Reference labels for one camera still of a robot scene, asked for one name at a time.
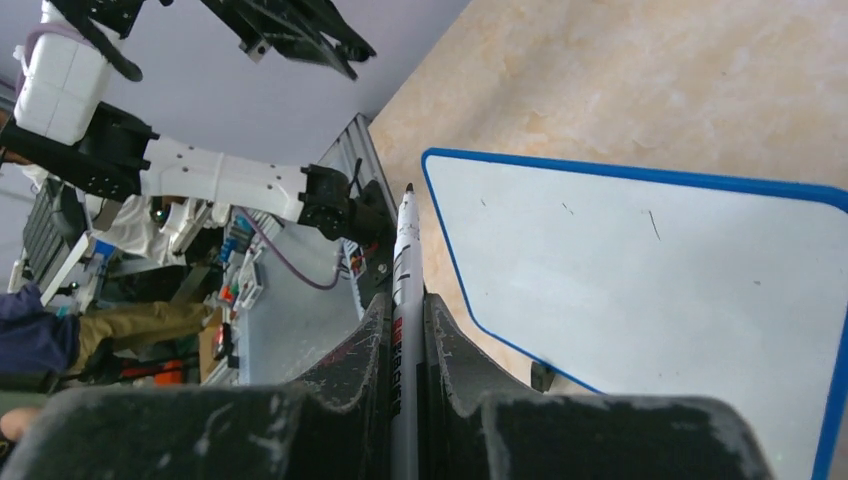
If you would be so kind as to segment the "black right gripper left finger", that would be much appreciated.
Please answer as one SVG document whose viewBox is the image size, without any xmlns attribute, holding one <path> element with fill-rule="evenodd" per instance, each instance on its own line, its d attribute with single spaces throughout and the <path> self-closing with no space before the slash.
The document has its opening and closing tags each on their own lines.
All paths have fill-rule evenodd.
<svg viewBox="0 0 848 480">
<path fill-rule="evenodd" d="M 287 385 L 282 479 L 389 477 L 391 313 L 389 295 L 375 295 L 358 329 Z"/>
</svg>

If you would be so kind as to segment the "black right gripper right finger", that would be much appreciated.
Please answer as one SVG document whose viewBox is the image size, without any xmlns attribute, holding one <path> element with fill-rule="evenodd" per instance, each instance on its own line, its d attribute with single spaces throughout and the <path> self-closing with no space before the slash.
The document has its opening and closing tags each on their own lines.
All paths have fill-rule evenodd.
<svg viewBox="0 0 848 480">
<path fill-rule="evenodd" d="M 534 431 L 544 396 L 463 334 L 440 295 L 425 295 L 423 319 L 428 477 L 544 478 L 547 448 Z"/>
</svg>

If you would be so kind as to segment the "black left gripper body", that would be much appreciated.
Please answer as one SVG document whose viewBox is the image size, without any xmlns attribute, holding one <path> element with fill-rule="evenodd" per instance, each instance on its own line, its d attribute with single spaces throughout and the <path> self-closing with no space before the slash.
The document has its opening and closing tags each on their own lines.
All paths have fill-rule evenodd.
<svg viewBox="0 0 848 480">
<path fill-rule="evenodd" d="M 240 49 L 249 56 L 265 54 L 265 36 L 255 18 L 248 12 L 246 1 L 202 0 L 211 11 L 241 40 Z M 143 73 L 140 67 L 123 55 L 119 47 L 109 40 L 101 27 L 126 39 L 138 17 L 144 1 L 49 1 L 81 36 L 91 44 L 108 63 L 122 76 L 132 82 L 140 82 Z"/>
</svg>

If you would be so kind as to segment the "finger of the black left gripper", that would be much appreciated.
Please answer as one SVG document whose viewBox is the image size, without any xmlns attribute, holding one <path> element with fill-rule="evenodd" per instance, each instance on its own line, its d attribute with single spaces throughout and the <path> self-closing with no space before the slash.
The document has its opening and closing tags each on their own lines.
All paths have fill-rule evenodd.
<svg viewBox="0 0 848 480">
<path fill-rule="evenodd" d="M 377 55 L 374 48 L 347 22 L 330 0 L 295 0 L 294 7 L 322 34 L 335 39 L 335 51 L 346 61 L 364 63 Z"/>
<path fill-rule="evenodd" d="M 265 54 L 248 56 L 259 62 L 269 53 L 285 59 L 327 67 L 355 81 L 358 74 L 354 62 L 344 60 L 334 49 L 337 41 L 307 22 L 293 1 L 246 1 L 248 12 L 255 18 L 265 36 Z"/>
</svg>

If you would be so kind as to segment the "blue framed whiteboard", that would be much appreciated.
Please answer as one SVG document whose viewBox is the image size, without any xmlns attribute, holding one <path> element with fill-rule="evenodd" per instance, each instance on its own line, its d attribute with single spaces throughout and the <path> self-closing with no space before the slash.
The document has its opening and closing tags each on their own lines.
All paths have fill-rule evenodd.
<svg viewBox="0 0 848 480">
<path fill-rule="evenodd" d="M 472 321 L 599 393 L 694 394 L 781 479 L 831 471 L 847 402 L 847 194 L 430 149 Z"/>
</svg>

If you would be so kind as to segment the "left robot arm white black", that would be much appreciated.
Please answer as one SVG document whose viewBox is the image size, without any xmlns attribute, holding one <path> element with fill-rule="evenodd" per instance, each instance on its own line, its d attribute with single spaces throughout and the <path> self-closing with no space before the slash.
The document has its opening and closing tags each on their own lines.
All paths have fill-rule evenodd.
<svg viewBox="0 0 848 480">
<path fill-rule="evenodd" d="M 17 100 L 1 126 L 1 153 L 19 154 L 76 188 L 123 203 L 177 196 L 263 211 L 330 240 L 379 242 L 394 229 L 377 182 L 359 187 L 331 167 L 265 163 L 156 133 L 105 102 L 113 73 L 143 74 L 122 51 L 138 1 L 46 1 L 16 56 Z"/>
</svg>

